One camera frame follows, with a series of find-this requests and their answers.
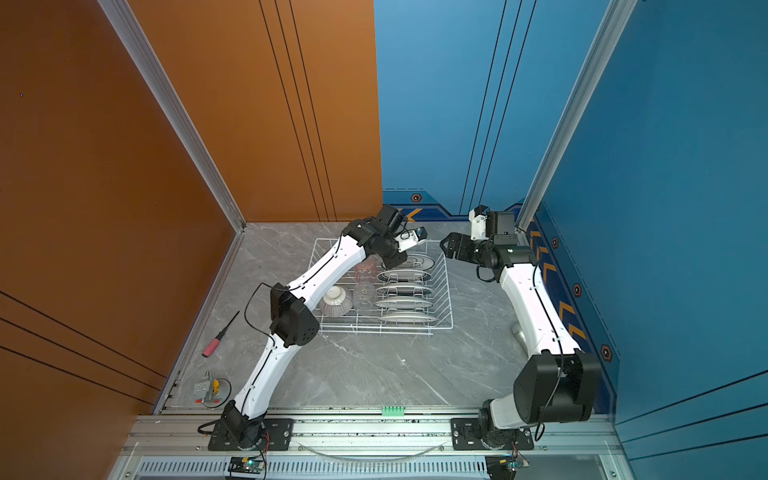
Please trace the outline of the green rimmed plate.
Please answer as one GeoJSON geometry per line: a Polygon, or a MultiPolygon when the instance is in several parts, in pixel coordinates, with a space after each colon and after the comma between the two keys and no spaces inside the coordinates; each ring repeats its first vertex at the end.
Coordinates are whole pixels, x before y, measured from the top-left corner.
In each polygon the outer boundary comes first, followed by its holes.
{"type": "Polygon", "coordinates": [[[421,269],[392,269],[382,271],[378,279],[382,282],[427,282],[431,279],[431,274],[421,269]]]}
{"type": "Polygon", "coordinates": [[[376,288],[378,295],[382,296],[428,296],[433,293],[433,289],[424,284],[414,282],[394,282],[382,285],[376,288]]]}
{"type": "Polygon", "coordinates": [[[436,261],[425,254],[409,254],[406,260],[397,266],[397,269],[418,269],[421,271],[429,271],[436,264],[436,261]]]}

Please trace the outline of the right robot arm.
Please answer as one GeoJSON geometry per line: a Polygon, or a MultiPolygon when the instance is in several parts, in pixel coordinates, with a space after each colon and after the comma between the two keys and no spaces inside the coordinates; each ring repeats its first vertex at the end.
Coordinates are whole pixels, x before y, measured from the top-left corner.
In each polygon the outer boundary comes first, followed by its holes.
{"type": "Polygon", "coordinates": [[[448,259],[489,269],[517,317],[528,360],[511,394],[485,401],[478,437],[491,449],[508,448],[531,429],[536,439],[550,423],[589,420],[601,383],[597,356],[581,348],[558,316],[544,283],[544,266],[521,243],[515,215],[484,205],[468,215],[467,234],[453,232],[440,247],[448,259]]]}

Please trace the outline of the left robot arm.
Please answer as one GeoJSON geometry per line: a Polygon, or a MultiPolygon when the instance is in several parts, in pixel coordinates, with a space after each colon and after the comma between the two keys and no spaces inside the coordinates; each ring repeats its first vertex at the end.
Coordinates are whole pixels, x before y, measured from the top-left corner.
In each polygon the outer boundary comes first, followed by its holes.
{"type": "Polygon", "coordinates": [[[407,251],[427,239],[426,229],[405,228],[402,212],[384,205],[375,216],[351,221],[335,244],[309,269],[283,285],[270,287],[268,340],[244,386],[224,406],[216,427],[239,450],[263,448],[263,418],[277,384],[293,357],[318,334],[314,309],[323,296],[353,267],[371,256],[387,268],[407,259],[407,251]]]}

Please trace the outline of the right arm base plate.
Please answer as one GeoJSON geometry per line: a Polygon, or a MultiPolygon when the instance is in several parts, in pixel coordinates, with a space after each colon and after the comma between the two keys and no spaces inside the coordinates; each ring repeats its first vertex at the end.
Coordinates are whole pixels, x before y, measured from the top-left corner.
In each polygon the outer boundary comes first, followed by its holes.
{"type": "Polygon", "coordinates": [[[534,437],[528,427],[503,430],[484,427],[478,418],[453,418],[450,427],[452,447],[457,451],[534,449],[534,437]]]}

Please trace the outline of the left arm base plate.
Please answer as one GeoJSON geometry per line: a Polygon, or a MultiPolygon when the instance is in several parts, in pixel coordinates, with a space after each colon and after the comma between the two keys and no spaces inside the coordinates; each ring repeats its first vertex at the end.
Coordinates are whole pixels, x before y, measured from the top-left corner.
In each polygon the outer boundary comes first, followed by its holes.
{"type": "Polygon", "coordinates": [[[233,433],[223,420],[213,424],[207,449],[209,451],[287,451],[290,446],[294,420],[261,419],[247,422],[241,432],[233,433]]]}

